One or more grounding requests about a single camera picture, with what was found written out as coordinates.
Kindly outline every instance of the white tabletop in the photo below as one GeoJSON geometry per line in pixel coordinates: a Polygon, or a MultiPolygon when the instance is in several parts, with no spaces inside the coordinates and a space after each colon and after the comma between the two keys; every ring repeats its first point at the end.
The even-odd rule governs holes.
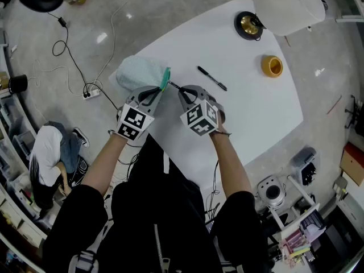
{"type": "MultiPolygon", "coordinates": [[[[225,129],[241,162],[249,163],[284,138],[303,120],[287,62],[274,35],[263,31],[259,42],[241,38],[234,29],[240,11],[254,12],[252,0],[233,0],[203,13],[165,34],[137,55],[167,63],[171,81],[200,85],[225,108],[225,129]],[[265,76],[262,55],[283,62],[279,78],[265,76]],[[202,66],[227,92],[201,74],[202,66]]],[[[149,133],[182,173],[201,189],[212,186],[216,152],[208,135],[198,136],[182,124],[177,90],[167,86],[149,133]]]]}

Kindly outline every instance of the black sleeve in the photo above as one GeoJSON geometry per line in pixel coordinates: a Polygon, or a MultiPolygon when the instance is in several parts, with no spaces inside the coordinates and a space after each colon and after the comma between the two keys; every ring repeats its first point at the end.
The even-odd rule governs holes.
{"type": "Polygon", "coordinates": [[[270,272],[267,239],[250,192],[237,192],[227,198],[211,233],[217,236],[224,258],[233,266],[242,265],[245,273],[270,272]]]}
{"type": "Polygon", "coordinates": [[[72,257],[86,250],[107,221],[99,191],[79,185],[64,201],[43,245],[46,272],[68,272],[72,257]]]}

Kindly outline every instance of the black hair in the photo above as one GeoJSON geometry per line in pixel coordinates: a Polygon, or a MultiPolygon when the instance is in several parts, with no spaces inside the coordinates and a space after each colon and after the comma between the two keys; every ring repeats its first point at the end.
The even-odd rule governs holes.
{"type": "Polygon", "coordinates": [[[56,181],[52,187],[40,183],[39,163],[35,155],[31,159],[29,172],[35,203],[41,209],[51,209],[53,207],[53,195],[57,191],[59,181],[56,181]]]}

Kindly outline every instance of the white container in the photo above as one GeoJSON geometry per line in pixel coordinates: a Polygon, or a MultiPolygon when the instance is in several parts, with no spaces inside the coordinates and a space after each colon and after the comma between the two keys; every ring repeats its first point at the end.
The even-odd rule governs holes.
{"type": "Polygon", "coordinates": [[[254,0],[263,25],[276,35],[289,35],[325,19],[321,0],[254,0]]]}

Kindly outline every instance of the green object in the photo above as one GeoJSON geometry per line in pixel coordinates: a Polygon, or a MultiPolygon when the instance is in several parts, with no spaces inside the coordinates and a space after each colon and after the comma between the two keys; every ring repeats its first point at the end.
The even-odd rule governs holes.
{"type": "Polygon", "coordinates": [[[162,91],[165,90],[170,77],[171,77],[171,68],[168,67],[164,71],[163,79],[162,79],[162,82],[160,83],[160,88],[161,88],[162,91]]]}

